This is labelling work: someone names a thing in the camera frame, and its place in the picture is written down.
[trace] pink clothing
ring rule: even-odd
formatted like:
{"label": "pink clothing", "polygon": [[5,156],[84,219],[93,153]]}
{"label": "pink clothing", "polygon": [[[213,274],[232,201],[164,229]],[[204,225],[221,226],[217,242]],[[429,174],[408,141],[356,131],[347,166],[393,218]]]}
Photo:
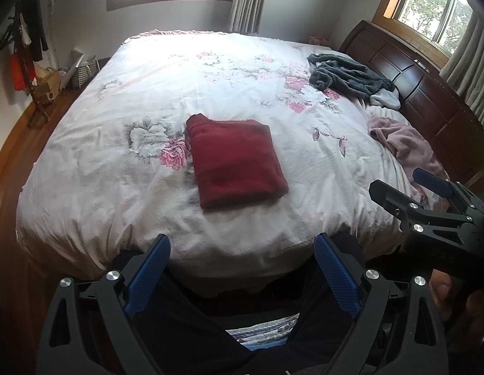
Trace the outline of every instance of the pink clothing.
{"label": "pink clothing", "polygon": [[396,157],[411,182],[417,168],[442,179],[448,178],[428,141],[415,128],[391,118],[375,116],[369,120],[368,133]]}

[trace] hanging clothes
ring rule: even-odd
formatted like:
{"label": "hanging clothes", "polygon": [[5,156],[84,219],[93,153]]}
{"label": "hanging clothes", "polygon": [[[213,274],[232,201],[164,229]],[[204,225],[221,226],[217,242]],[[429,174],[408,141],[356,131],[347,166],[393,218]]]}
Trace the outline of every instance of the hanging clothes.
{"label": "hanging clothes", "polygon": [[32,41],[30,45],[32,59],[34,62],[39,62],[43,60],[43,51],[48,50],[41,14],[41,0],[20,0],[20,3],[21,13]]}
{"label": "hanging clothes", "polygon": [[[18,51],[10,55],[11,77],[13,78],[13,86],[15,87],[16,91],[25,90],[28,87],[25,84],[25,80],[22,74],[21,60],[22,59]],[[29,82],[32,82],[36,77],[36,71],[34,69],[34,62],[32,61],[32,57],[29,54],[29,50],[25,51],[24,61],[27,69],[27,74],[29,75]]]}

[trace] wooden bed frame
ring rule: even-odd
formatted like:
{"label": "wooden bed frame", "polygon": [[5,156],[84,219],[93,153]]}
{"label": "wooden bed frame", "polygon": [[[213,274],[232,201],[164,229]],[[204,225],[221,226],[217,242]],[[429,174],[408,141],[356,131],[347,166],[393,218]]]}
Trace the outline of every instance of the wooden bed frame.
{"label": "wooden bed frame", "polygon": [[430,143],[451,180],[475,193],[484,189],[484,129],[434,64],[366,21],[351,31],[339,51],[395,83],[400,112]]}

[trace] white bedspread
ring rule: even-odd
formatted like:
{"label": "white bedspread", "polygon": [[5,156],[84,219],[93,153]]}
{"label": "white bedspread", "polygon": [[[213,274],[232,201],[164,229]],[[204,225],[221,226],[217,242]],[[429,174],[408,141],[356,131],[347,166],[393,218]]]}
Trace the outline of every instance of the white bedspread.
{"label": "white bedspread", "polygon": [[[146,250],[159,233],[184,277],[286,273],[311,256],[321,232],[352,232],[367,258],[390,252],[398,223],[370,200],[369,184],[421,195],[368,136],[363,102],[309,86],[306,58],[320,50],[238,34],[131,38],[34,165],[18,203],[18,243],[39,267],[82,278],[100,275],[123,249]],[[202,211],[184,133],[200,112],[269,125],[289,194]]]}

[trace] folded red sweater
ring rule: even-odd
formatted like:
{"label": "folded red sweater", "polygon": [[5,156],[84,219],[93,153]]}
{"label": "folded red sweater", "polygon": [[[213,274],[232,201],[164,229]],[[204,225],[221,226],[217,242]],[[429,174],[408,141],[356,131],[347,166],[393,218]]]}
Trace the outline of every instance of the folded red sweater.
{"label": "folded red sweater", "polygon": [[254,120],[186,121],[202,208],[281,198],[289,186],[271,141],[270,128]]}

